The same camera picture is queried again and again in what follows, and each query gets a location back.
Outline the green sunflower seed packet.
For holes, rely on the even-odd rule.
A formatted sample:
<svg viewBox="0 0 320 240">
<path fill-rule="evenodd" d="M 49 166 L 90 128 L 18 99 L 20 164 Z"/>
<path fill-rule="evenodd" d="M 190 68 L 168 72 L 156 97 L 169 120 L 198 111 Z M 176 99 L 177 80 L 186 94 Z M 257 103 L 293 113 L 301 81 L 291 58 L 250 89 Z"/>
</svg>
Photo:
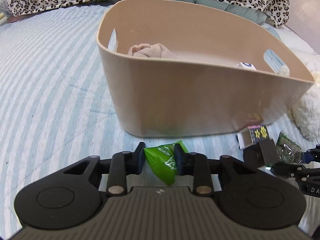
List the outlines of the green sunflower seed packet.
<svg viewBox="0 0 320 240">
<path fill-rule="evenodd" d="M 281 131 L 279 133 L 276 150 L 279 157 L 279 162 L 284 164 L 301 164 L 303 160 L 302 148 L 293 140 L 291 140 L 286 133 Z"/>
</svg>

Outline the black cube box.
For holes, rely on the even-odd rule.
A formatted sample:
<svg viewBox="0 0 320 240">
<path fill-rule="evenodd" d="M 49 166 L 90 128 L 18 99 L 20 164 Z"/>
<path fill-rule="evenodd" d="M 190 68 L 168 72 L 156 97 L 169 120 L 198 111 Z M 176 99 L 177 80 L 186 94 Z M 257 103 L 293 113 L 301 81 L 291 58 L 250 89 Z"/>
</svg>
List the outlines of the black cube box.
<svg viewBox="0 0 320 240">
<path fill-rule="evenodd" d="M 263 140 L 243 150 L 244 163 L 259 168 L 271 167 L 279 161 L 276 145 L 273 140 Z"/>
</svg>

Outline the green snack packet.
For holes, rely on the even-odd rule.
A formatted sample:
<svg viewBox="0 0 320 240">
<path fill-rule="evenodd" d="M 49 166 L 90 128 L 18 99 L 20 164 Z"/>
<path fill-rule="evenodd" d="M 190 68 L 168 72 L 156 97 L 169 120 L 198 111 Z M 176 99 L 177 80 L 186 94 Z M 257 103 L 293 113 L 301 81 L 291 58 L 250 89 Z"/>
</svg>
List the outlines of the green snack packet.
<svg viewBox="0 0 320 240">
<path fill-rule="evenodd" d="M 149 167 L 167 186 L 174 184 L 175 177 L 178 175 L 174 157 L 174 147 L 177 144 L 188 153 L 187 148 L 181 140 L 171 144 L 144 148 L 145 158 Z"/>
</svg>

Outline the white fluffy plush toy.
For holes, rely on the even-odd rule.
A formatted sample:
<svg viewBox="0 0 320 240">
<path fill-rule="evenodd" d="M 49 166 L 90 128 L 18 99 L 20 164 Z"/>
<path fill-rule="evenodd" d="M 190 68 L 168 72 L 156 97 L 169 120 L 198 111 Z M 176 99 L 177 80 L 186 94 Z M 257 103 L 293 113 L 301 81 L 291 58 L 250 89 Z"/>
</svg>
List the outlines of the white fluffy plush toy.
<svg viewBox="0 0 320 240">
<path fill-rule="evenodd" d="M 319 69 L 310 70 L 315 83 L 290 109 L 291 119 L 308 140 L 319 138 Z"/>
</svg>

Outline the beige plastic storage basket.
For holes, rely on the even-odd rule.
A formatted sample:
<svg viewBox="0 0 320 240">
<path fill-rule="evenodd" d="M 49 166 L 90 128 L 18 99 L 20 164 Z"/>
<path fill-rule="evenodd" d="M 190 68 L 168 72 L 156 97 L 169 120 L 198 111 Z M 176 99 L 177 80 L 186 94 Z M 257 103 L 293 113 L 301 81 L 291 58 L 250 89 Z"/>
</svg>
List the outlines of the beige plastic storage basket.
<svg viewBox="0 0 320 240">
<path fill-rule="evenodd" d="M 160 43 L 177 58 L 128 55 L 143 43 Z M 299 58 L 263 27 L 193 3 L 120 1 L 103 16 L 97 44 L 119 123 L 137 137 L 271 124 L 314 83 Z"/>
</svg>

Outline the white blue small box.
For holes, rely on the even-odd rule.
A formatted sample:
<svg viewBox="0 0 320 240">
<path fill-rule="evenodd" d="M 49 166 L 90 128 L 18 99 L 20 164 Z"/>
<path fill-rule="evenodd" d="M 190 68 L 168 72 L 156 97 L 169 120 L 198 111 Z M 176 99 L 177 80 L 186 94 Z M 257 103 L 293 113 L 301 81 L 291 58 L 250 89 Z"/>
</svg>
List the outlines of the white blue small box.
<svg viewBox="0 0 320 240">
<path fill-rule="evenodd" d="M 249 69 L 249 70 L 254 70 L 254 71 L 257 70 L 253 64 L 251 64 L 251 63 L 246 63 L 246 62 L 240 62 L 240 63 L 238 64 L 238 67 L 244 68 L 244 69 Z"/>
</svg>

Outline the beige rolled cloth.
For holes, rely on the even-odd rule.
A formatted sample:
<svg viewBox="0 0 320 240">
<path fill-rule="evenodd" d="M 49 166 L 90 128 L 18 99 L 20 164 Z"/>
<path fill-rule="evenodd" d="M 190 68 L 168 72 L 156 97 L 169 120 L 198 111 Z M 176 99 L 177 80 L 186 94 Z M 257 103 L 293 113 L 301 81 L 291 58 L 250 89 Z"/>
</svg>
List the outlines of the beige rolled cloth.
<svg viewBox="0 0 320 240">
<path fill-rule="evenodd" d="M 150 45 L 148 43 L 137 44 L 132 46 L 128 55 L 134 57 L 147 57 L 147 58 L 163 58 L 163 59 L 176 59 L 176 54 L 172 53 L 164 45 L 157 43 Z"/>
</svg>

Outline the teal quilted pillow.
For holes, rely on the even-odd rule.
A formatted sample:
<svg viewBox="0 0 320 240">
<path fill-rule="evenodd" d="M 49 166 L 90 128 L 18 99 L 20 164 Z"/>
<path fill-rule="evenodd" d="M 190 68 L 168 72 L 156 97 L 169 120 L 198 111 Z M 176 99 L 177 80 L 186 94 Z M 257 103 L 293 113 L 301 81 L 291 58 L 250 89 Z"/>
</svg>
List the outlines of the teal quilted pillow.
<svg viewBox="0 0 320 240">
<path fill-rule="evenodd" d="M 267 20 L 267 16 L 263 12 L 251 8 L 241 7 L 239 5 L 232 5 L 226 2 L 214 0 L 194 0 L 194 2 L 195 4 L 204 5 L 238 15 L 258 25 L 263 25 Z"/>
</svg>

